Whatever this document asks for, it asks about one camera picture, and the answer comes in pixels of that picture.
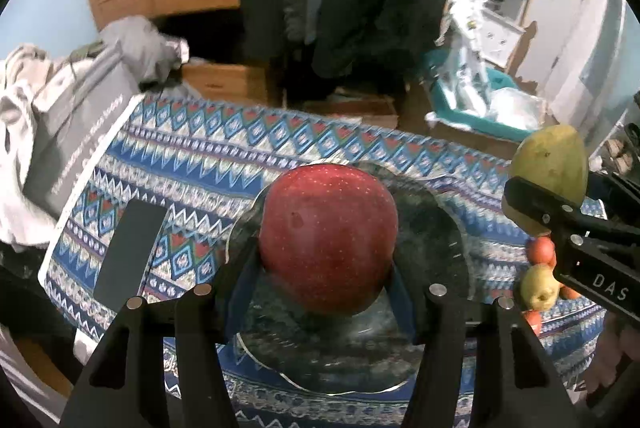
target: blue wall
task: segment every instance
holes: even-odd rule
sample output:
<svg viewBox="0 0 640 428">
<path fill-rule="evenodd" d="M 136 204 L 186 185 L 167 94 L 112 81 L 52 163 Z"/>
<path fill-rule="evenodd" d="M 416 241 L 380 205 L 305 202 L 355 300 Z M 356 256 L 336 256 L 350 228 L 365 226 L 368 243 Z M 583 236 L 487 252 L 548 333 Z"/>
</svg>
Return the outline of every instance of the blue wall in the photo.
<svg viewBox="0 0 640 428">
<path fill-rule="evenodd" d="M 89 0 L 10 0 L 0 15 L 0 58 L 23 42 L 66 56 L 97 34 Z"/>
<path fill-rule="evenodd" d="M 625 109 L 632 103 L 633 95 L 640 90 L 640 23 L 627 5 L 625 28 L 620 44 L 620 70 L 616 83 L 611 88 L 605 117 L 617 121 Z"/>
</svg>

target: white box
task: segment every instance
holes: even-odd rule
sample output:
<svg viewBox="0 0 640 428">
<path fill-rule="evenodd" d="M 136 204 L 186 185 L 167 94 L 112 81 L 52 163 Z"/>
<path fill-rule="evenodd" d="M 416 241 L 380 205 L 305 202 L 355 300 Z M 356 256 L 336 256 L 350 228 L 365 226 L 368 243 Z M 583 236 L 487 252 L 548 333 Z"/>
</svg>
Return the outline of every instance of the white box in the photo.
<svg viewBox="0 0 640 428">
<path fill-rule="evenodd" d="M 505 68 L 524 29 L 488 9 L 483 9 L 482 14 L 484 15 L 484 24 L 480 29 L 482 56 L 492 64 Z"/>
</svg>

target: apple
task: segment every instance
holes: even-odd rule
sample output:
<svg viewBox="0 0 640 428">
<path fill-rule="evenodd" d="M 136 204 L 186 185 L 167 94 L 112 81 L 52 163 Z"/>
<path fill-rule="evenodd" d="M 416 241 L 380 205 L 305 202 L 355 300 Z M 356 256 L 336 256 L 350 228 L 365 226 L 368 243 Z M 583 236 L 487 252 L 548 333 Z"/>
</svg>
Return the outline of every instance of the apple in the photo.
<svg viewBox="0 0 640 428">
<path fill-rule="evenodd" d="M 363 311 L 391 268 L 398 211 L 374 176 L 315 164 L 281 175 L 268 190 L 258 237 L 275 284 L 306 310 Z"/>
<path fill-rule="evenodd" d="M 548 264 L 529 267 L 520 283 L 520 295 L 529 309 L 548 311 L 558 299 L 560 284 Z"/>
<path fill-rule="evenodd" d="M 579 298 L 582 295 L 580 293 L 578 293 L 578 291 L 574 291 L 570 287 L 563 286 L 560 289 L 560 296 L 564 300 L 575 300 L 576 298 Z"/>
<path fill-rule="evenodd" d="M 527 244 L 527 260 L 531 265 L 551 264 L 556 256 L 556 246 L 548 236 L 539 236 Z"/>
<path fill-rule="evenodd" d="M 531 326 L 535 335 L 539 336 L 542 330 L 542 315 L 538 311 L 524 311 L 522 315 Z"/>
</svg>

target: screw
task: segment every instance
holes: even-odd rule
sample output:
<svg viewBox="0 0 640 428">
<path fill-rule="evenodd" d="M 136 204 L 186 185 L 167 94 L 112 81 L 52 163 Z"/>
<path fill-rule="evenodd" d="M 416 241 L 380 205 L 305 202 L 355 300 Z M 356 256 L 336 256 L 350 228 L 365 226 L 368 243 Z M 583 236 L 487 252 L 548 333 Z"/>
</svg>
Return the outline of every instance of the screw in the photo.
<svg viewBox="0 0 640 428">
<path fill-rule="evenodd" d="M 211 285 L 208 283 L 199 283 L 193 288 L 193 293 L 196 296 L 206 296 L 211 292 Z"/>
<path fill-rule="evenodd" d="M 508 296 L 500 296 L 498 298 L 498 305 L 503 309 L 510 310 L 513 309 L 513 300 Z"/>
<path fill-rule="evenodd" d="M 432 283 L 429 286 L 429 292 L 434 296 L 444 296 L 447 293 L 447 288 L 441 283 Z"/>
<path fill-rule="evenodd" d="M 129 298 L 127 300 L 127 309 L 131 309 L 132 311 L 137 309 L 142 305 L 142 298 L 140 296 L 134 296 L 133 298 Z"/>
</svg>

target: black rectangle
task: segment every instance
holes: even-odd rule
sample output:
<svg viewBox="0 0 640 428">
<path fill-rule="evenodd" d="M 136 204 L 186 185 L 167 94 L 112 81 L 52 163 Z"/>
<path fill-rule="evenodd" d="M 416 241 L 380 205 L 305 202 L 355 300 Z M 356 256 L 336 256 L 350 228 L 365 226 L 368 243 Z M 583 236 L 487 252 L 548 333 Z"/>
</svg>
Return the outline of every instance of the black rectangle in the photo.
<svg viewBox="0 0 640 428">
<path fill-rule="evenodd" d="M 98 302 L 118 312 L 129 298 L 140 294 L 167 211 L 157 204 L 129 201 L 95 283 Z"/>
</svg>

